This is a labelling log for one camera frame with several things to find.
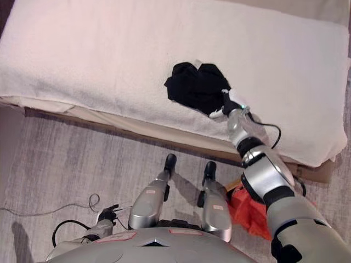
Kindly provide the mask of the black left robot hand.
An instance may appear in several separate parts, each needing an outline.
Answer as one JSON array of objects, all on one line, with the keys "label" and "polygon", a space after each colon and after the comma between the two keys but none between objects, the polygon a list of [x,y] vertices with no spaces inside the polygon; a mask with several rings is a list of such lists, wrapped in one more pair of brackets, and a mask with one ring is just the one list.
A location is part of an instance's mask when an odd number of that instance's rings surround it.
[{"label": "black left robot hand", "polygon": [[116,212],[118,211],[119,205],[115,204],[112,205],[108,208],[105,208],[98,216],[98,222],[102,220],[110,220],[111,222],[114,222],[114,220],[117,218]]}]

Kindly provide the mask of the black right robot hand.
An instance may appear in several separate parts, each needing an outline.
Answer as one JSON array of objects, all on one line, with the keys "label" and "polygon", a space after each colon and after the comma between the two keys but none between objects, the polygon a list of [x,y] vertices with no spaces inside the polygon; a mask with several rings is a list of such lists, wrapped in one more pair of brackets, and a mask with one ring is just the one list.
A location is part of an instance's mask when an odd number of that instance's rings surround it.
[{"label": "black right robot hand", "polygon": [[245,109],[247,107],[245,99],[235,89],[222,89],[221,92],[223,95],[223,105],[211,112],[209,118],[215,119],[224,115],[228,116],[235,109]]}]

